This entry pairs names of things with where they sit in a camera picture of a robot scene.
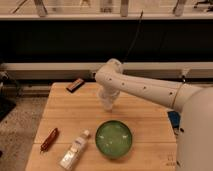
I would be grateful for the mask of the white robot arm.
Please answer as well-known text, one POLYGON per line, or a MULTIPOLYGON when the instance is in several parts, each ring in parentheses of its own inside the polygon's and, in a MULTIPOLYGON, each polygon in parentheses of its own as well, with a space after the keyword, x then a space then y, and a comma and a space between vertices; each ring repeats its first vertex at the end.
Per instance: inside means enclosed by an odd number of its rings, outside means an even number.
POLYGON ((125 92, 178 112, 175 171, 213 171, 213 87, 125 75, 114 58, 96 72, 95 80, 106 110, 125 92))

